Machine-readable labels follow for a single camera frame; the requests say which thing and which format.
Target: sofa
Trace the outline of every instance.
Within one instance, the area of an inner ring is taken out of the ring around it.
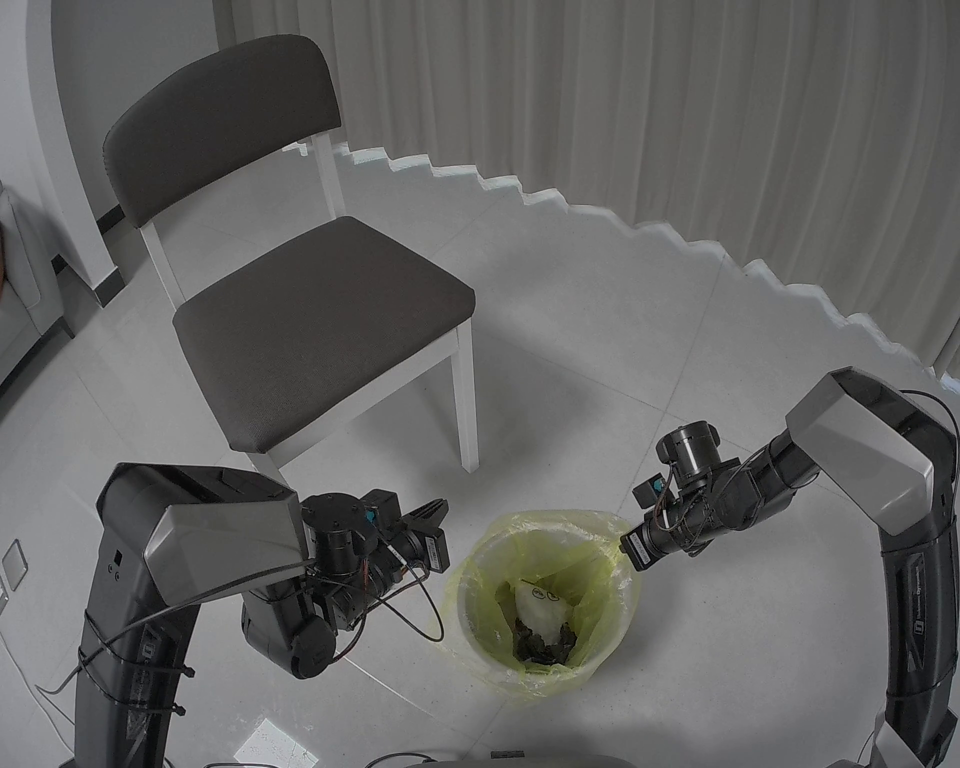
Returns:
[[[63,329],[63,301],[51,264],[53,254],[29,225],[25,210],[0,184],[0,236],[3,282],[0,283],[0,391],[21,361],[40,341]]]

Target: tiled floor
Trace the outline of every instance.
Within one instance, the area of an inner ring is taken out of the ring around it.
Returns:
[[[629,489],[660,469],[650,446],[684,420],[710,420],[724,455],[744,458],[832,368],[852,363],[938,390],[863,325],[838,325],[815,297],[762,271],[744,276],[716,247],[690,247],[667,227],[631,232],[549,195],[524,204],[513,187],[435,176],[422,164],[338,162],[351,214],[476,289],[481,467],[460,469],[441,365],[284,472],[301,495],[380,487],[408,508],[447,497],[454,561],[511,511],[639,519]],[[312,158],[270,156],[163,215],[158,230],[187,295],[313,226],[315,173]],[[31,567],[0,631],[36,684],[58,682],[72,664],[101,534],[93,502],[112,465],[247,466],[186,367],[136,233],[121,225],[108,240],[129,286],[100,310],[64,273],[77,338],[56,339],[0,398],[0,542],[20,538]],[[527,708],[506,704],[388,613],[372,614],[346,662],[298,682],[246,645],[238,598],[223,600],[201,611],[188,657],[198,677],[180,687],[188,715],[174,719],[168,754],[178,768],[229,760],[269,717],[324,768],[402,749],[575,749],[671,768],[854,758],[886,671],[876,550],[872,524],[818,480],[778,518],[695,561],[659,564],[631,631],[596,676]],[[444,578],[430,584],[440,596]],[[398,602],[427,620],[415,592]],[[65,759],[2,653],[0,684],[0,766]],[[72,692],[58,699],[67,714]],[[960,753],[948,764],[960,765]]]

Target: white wall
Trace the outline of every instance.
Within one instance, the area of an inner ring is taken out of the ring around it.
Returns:
[[[53,0],[53,46],[67,134],[99,218],[117,205],[104,136],[154,85],[217,50],[212,0]]]
[[[95,286],[114,270],[70,152],[60,111],[51,0],[0,2],[0,180],[60,253]]]

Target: curtain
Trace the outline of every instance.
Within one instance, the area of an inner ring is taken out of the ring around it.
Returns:
[[[665,220],[960,375],[960,4],[214,2],[320,45],[351,149]]]

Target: yellow plastic bag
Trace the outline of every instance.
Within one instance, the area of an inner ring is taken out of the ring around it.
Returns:
[[[450,574],[442,615],[444,647],[480,680],[512,699],[538,699],[589,679],[627,632],[640,577],[619,551],[632,526],[583,510],[525,512],[496,520]],[[514,589],[525,580],[573,606],[577,644],[566,664],[514,656]]]

